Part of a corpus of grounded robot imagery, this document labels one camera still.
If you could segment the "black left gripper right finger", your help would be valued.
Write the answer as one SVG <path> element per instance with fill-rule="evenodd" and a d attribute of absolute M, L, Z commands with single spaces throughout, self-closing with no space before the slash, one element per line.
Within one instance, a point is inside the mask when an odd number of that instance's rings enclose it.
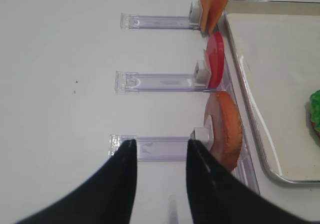
<path fill-rule="evenodd" d="M 186 187 L 194 223 L 306 223 L 230 174 L 198 140 L 187 145 Z"/>

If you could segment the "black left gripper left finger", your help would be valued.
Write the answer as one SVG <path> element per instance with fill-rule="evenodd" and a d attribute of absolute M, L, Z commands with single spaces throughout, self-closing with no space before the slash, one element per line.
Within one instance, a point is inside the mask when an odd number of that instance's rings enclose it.
<path fill-rule="evenodd" d="M 137 185 L 137 143 L 124 141 L 77 189 L 20 223 L 129 223 Z"/>

